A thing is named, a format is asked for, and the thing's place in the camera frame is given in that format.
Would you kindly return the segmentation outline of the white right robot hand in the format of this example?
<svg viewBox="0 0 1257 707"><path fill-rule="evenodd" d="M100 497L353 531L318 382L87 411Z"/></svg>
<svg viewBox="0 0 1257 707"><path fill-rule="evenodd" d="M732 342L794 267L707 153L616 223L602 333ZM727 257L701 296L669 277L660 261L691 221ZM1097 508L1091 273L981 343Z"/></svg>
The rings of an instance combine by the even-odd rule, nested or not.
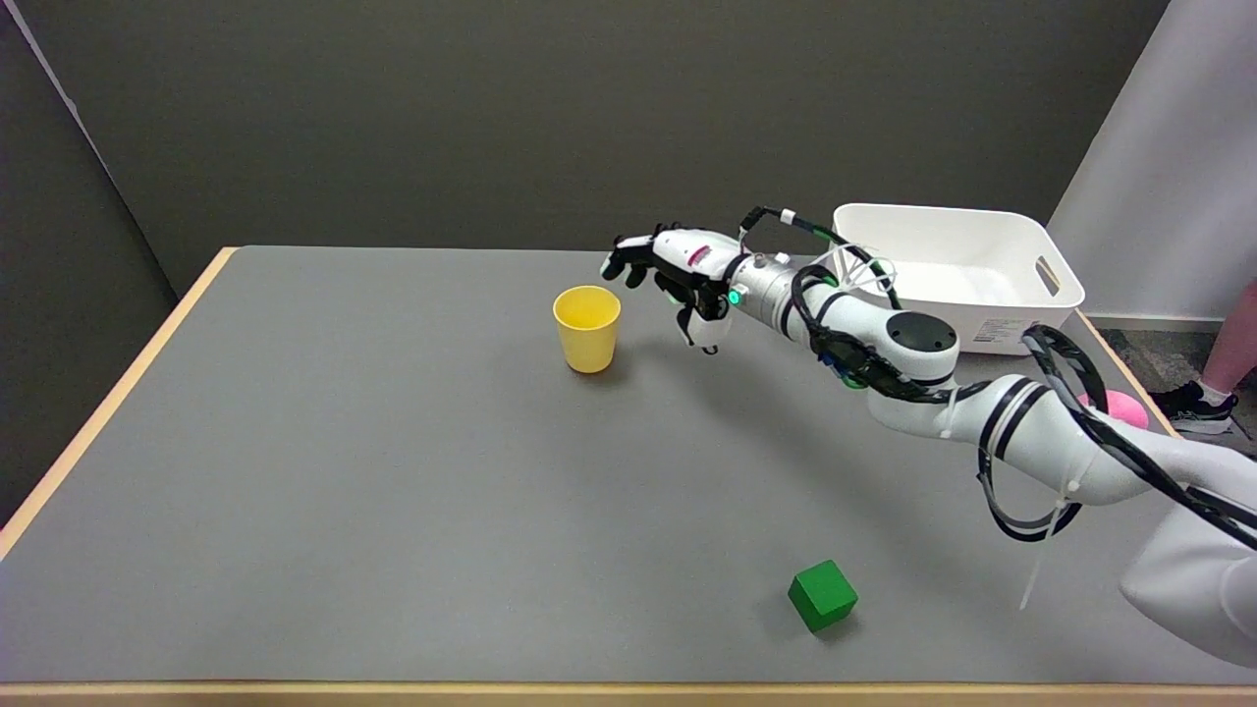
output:
<svg viewBox="0 0 1257 707"><path fill-rule="evenodd" d="M732 328L732 281L749 254L722 233L657 224L645 237L616 237L600 274L615 281L628 272L625 286L639 288L651 274L655 286L678 304L678 326L691 348L714 356Z"/></svg>

